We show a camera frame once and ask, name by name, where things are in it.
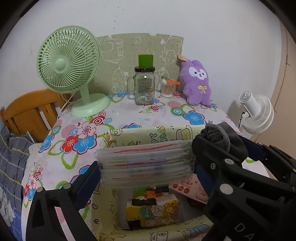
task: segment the plaid bedding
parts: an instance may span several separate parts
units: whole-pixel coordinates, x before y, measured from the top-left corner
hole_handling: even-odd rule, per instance
[[[3,127],[0,132],[0,210],[17,240],[22,240],[21,183],[29,157],[29,146],[32,144],[25,135],[11,134],[7,127]]]

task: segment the floral tablecloth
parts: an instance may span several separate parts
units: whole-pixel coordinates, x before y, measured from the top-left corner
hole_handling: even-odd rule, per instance
[[[161,97],[156,92],[152,105],[139,106],[127,95],[127,93],[109,94],[111,100],[109,107],[97,115],[75,118],[71,115],[69,107],[57,120],[39,149],[25,187],[22,206],[23,240],[25,240],[30,204],[36,189],[39,186],[43,186],[46,190],[58,189],[65,183],[73,183],[93,163],[94,153],[100,147],[102,140],[108,145],[116,145],[108,139],[108,135],[105,135],[109,129],[116,132],[124,128],[190,126],[204,125],[208,121],[216,124],[225,121],[239,132],[235,124],[217,108],[215,103],[210,106],[190,106],[178,92],[174,92],[172,98]],[[176,139],[189,138],[194,138],[190,136],[190,132],[176,131]],[[152,143],[168,141],[165,137],[160,140],[151,139]],[[136,139],[132,139],[128,145],[138,144],[140,143]],[[90,204],[89,200],[87,206],[80,210],[88,226],[90,226]],[[56,208],[56,211],[66,237],[68,240],[74,240],[61,210]]]

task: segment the jar handle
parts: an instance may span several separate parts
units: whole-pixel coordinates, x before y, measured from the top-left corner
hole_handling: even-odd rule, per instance
[[[131,77],[128,78],[127,80],[127,92],[129,93],[130,97],[133,96],[134,98],[134,95],[135,95],[135,77],[137,75],[133,75]]]

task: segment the wire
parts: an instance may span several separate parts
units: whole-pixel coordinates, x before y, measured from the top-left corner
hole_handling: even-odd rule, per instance
[[[65,97],[63,96],[63,94],[61,94],[62,98],[64,99],[64,101],[69,101],[71,99],[71,97],[69,98],[69,100],[66,100]]]
[[[245,112],[242,112],[242,114],[241,114],[241,118],[239,119],[239,128],[240,128],[240,123],[241,123],[241,121],[242,121],[242,115],[243,114],[245,114]]]
[[[74,96],[74,94],[75,94],[75,92],[71,95],[71,97],[67,100],[67,102],[64,104],[64,106],[61,108],[59,114],[57,115],[57,120],[59,119],[59,115],[62,113],[62,111],[65,108],[66,104],[73,103],[73,102],[70,102],[70,99]]]

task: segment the pink package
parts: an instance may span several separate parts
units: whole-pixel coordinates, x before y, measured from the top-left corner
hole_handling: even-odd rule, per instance
[[[196,174],[193,174],[190,181],[187,183],[174,183],[169,185],[169,188],[204,204],[206,204],[209,199]]]

